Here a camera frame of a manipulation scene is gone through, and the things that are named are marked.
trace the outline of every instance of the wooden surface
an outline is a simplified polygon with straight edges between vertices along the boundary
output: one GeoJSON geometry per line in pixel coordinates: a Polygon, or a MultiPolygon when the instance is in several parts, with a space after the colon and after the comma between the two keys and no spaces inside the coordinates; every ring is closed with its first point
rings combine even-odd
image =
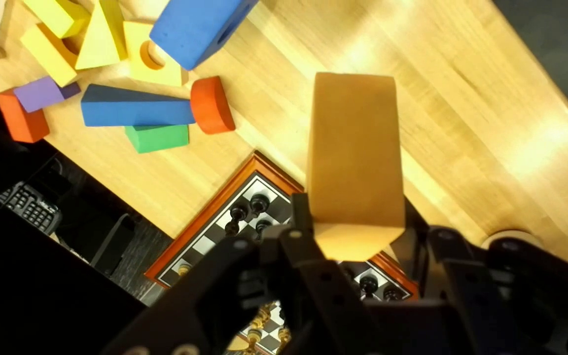
{"type": "MultiPolygon", "coordinates": [[[[122,1],[156,17],[164,0],[122,1]]],[[[33,17],[16,3],[0,90],[41,68],[16,45],[33,17]]],[[[568,258],[568,102],[489,0],[262,0],[193,76],[221,74],[237,134],[136,155],[118,128],[83,128],[79,102],[49,108],[49,141],[177,234],[231,171],[260,147],[306,179],[314,74],[392,74],[398,86],[404,191],[430,222],[481,242],[527,228],[568,258]]],[[[138,84],[124,64],[85,82],[138,84]]]]}

